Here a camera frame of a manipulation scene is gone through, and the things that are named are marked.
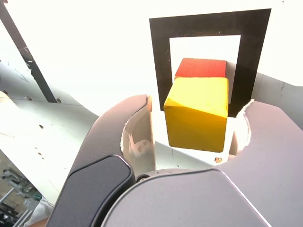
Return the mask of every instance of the black square frame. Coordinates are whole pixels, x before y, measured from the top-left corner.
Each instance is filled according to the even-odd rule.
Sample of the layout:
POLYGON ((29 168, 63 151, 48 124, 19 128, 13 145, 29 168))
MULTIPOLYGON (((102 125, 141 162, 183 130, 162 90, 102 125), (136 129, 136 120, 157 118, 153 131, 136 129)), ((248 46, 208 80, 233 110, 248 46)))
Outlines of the black square frame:
POLYGON ((151 18, 151 39, 160 108, 172 86, 170 38, 241 35, 229 105, 235 117, 250 99, 258 70, 271 9, 151 18))

